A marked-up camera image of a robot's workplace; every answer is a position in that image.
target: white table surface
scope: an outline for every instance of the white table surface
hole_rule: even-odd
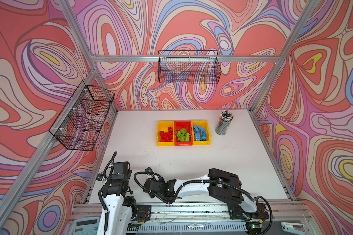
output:
[[[220,110],[120,111],[99,172],[103,171],[113,153],[117,151],[115,162],[128,161],[131,164],[132,176],[129,185],[138,203],[160,202],[156,197],[151,199],[133,180],[136,172],[144,171],[147,167],[151,167],[165,181],[193,179],[208,174],[210,168],[217,168],[237,174],[242,188],[252,196],[287,199],[248,111],[231,111],[235,117],[227,134],[223,136],[215,132]],[[174,120],[207,120],[211,133],[210,146],[157,147],[157,122]],[[144,183],[145,179],[144,174],[138,175],[141,183]],[[98,191],[102,186],[102,182],[95,181],[89,203],[99,203]],[[195,195],[177,201],[217,200],[209,195]]]

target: psychedelic wallpaper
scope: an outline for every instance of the psychedelic wallpaper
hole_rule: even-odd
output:
[[[220,55],[278,55],[304,0],[70,1],[93,54],[152,55],[217,49]],[[221,63],[214,84],[159,84],[158,63],[97,66],[118,109],[249,108],[272,63]]]
[[[353,234],[353,0],[323,0],[256,116],[322,234]]]
[[[0,0],[0,200],[88,73],[56,1]],[[84,194],[112,118],[93,152],[55,144],[2,235],[59,234]]]

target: red storage bin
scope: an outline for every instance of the red storage bin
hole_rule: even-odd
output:
[[[185,129],[190,134],[190,141],[180,142],[177,138],[177,131],[181,129]],[[193,131],[191,130],[191,121],[174,121],[174,140],[175,146],[181,145],[192,145],[193,140]]]

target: black wire basket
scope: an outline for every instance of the black wire basket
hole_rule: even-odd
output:
[[[158,82],[218,84],[221,66],[217,55],[217,50],[160,50]]]
[[[93,151],[113,101],[113,92],[85,86],[57,131],[50,132],[66,149]]]

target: mesh pencil holder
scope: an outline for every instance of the mesh pencil holder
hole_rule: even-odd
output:
[[[224,120],[221,120],[221,118],[219,119],[218,121],[218,124],[216,126],[216,133],[219,134],[219,135],[224,135],[226,134],[227,132],[227,128],[229,127],[231,123],[231,120],[230,121],[224,121]]]
[[[93,151],[114,93],[99,86],[85,86],[66,118],[51,132],[66,148]]]

